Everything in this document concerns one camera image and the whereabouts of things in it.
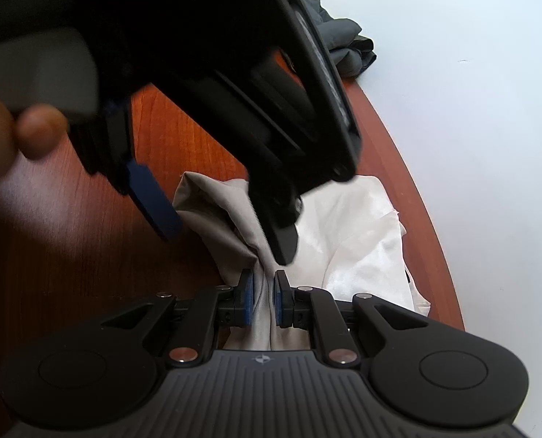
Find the person's left hand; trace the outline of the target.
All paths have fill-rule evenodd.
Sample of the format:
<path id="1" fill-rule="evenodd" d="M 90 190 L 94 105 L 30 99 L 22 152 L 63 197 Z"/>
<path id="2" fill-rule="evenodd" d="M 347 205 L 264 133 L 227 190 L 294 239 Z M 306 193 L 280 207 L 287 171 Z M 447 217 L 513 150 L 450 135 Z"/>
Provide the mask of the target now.
<path id="1" fill-rule="evenodd" d="M 0 101 L 0 179 L 19 154 L 39 160 L 51 154 L 67 135 L 67 118 L 57 108 L 36 104 L 14 118 Z"/>

